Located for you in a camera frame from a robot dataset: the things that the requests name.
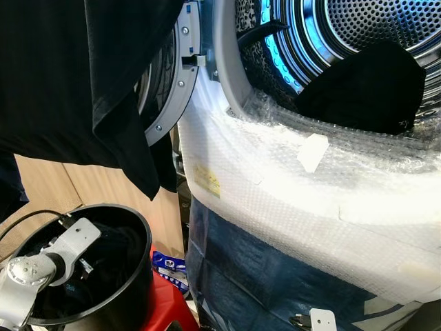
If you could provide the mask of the black garment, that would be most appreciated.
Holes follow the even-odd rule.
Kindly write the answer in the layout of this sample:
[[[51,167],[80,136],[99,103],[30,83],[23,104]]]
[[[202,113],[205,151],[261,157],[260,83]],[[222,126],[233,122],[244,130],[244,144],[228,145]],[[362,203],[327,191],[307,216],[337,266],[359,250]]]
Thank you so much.
[[[311,80],[296,97],[296,111],[337,126],[397,135],[413,128],[425,79],[409,51],[379,41]]]
[[[0,0],[0,197],[14,158],[119,168],[148,198],[174,190],[170,139],[146,141],[136,82],[183,0]]]

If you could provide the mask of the dark clothes in bucket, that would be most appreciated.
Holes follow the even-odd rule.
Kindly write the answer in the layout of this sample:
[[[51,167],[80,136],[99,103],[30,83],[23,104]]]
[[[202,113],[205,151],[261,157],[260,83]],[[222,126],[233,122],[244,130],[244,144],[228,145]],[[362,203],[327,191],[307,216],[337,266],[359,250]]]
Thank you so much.
[[[88,311],[122,289],[144,252],[144,228],[95,223],[101,231],[83,254],[97,265],[87,281],[47,287],[36,299],[32,316],[60,319]]]

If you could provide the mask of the front-loading washing machine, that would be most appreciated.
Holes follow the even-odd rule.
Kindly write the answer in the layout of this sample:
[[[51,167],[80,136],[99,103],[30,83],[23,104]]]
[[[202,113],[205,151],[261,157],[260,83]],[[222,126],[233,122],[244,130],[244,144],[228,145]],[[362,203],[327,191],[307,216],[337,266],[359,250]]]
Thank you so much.
[[[207,64],[196,83],[220,83],[230,106],[242,107],[260,91],[240,56],[234,0],[201,0],[201,25]],[[379,297],[278,251],[194,196],[186,263],[201,321],[215,331],[307,331],[312,308],[332,311],[338,331],[399,331],[415,315],[422,329],[438,328],[438,313],[423,308],[434,301]]]

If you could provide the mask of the black round bucket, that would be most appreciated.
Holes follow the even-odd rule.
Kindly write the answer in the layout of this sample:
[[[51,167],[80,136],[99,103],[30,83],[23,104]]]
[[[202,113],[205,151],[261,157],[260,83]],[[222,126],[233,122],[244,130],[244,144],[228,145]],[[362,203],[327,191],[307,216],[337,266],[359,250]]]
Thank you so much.
[[[92,224],[144,228],[143,256],[122,289],[117,290],[109,299],[88,311],[66,318],[39,319],[31,314],[25,328],[20,331],[141,331],[145,324],[149,291],[152,287],[149,262],[152,235],[145,217],[130,207],[113,203],[86,205],[73,209],[66,215],[73,223],[80,218],[86,218]]]

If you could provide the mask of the blue and white package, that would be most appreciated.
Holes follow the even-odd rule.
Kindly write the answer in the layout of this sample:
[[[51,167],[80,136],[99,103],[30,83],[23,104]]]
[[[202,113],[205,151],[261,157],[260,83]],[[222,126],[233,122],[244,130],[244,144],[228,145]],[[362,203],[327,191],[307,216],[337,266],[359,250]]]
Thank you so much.
[[[152,251],[152,268],[176,287],[183,296],[189,296],[189,283],[186,278],[186,264],[184,259],[170,257],[158,251]]]

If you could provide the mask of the red plastic stool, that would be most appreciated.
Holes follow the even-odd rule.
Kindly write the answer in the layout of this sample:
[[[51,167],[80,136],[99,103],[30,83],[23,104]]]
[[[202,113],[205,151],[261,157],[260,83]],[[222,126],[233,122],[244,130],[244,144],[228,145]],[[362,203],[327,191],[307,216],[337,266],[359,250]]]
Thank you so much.
[[[141,331],[201,331],[201,325],[196,321],[185,296],[154,269],[146,320]]]

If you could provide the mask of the yellow rectangular warning sticker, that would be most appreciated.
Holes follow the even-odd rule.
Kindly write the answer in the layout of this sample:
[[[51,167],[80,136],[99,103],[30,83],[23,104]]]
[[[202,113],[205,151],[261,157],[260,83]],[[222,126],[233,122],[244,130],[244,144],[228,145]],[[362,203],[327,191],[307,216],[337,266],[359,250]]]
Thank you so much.
[[[194,167],[194,179],[196,184],[216,198],[221,197],[221,183],[210,168],[201,164]]]

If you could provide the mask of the grey round washer door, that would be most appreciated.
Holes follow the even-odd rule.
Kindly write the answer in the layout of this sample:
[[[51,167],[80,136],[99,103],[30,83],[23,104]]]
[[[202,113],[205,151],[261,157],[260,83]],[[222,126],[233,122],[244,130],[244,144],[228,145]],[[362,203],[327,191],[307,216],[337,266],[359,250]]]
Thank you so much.
[[[183,69],[181,56],[203,56],[201,32],[201,1],[185,0],[173,31],[134,86],[146,142],[151,146],[174,128],[189,103],[201,67]]]

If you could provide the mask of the white tape piece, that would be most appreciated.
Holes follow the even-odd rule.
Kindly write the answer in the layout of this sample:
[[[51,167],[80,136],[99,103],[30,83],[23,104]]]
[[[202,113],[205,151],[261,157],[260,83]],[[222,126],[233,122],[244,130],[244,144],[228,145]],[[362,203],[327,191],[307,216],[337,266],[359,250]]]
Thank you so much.
[[[299,161],[305,172],[314,173],[329,146],[327,136],[313,133],[300,145],[296,160]]]

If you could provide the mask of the clear bubble wrap sheet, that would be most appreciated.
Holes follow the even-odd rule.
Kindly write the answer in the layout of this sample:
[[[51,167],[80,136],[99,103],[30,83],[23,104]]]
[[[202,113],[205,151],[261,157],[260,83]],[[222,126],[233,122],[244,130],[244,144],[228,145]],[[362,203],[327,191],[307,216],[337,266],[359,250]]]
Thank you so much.
[[[220,83],[201,80],[178,128],[189,188],[220,217],[384,299],[440,299],[438,285],[361,267],[441,252],[440,117],[404,135],[363,132],[287,112],[264,92],[233,108]],[[296,155],[313,133],[330,146],[308,173]],[[220,198],[196,184],[196,164],[216,174]]]

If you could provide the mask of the black garment in drum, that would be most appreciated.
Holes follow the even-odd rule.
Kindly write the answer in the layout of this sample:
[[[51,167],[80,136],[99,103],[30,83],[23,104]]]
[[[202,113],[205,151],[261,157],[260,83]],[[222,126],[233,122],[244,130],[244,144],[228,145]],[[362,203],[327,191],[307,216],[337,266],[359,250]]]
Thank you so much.
[[[397,135],[413,128],[425,79],[409,51],[379,41],[311,80],[296,97],[296,111],[337,126]]]

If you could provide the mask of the perforated steel washer drum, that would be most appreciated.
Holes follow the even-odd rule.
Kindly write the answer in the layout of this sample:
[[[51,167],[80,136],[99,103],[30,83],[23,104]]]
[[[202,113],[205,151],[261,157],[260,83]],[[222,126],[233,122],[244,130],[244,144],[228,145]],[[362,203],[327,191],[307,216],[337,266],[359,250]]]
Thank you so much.
[[[287,112],[311,80],[379,41],[397,42],[425,69],[413,128],[439,119],[441,0],[234,0],[236,32],[274,19],[289,25],[240,48],[249,82]]]

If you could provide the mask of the black drum paddle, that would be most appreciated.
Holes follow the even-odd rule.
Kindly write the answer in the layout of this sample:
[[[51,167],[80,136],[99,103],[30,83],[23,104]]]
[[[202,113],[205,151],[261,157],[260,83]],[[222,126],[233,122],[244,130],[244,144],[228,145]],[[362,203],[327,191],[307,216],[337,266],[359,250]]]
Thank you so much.
[[[239,48],[249,47],[249,45],[264,40],[265,37],[276,34],[278,31],[283,31],[287,28],[289,28],[289,25],[271,19],[268,22],[255,26],[255,28],[250,28],[243,32],[237,32],[237,45]]]

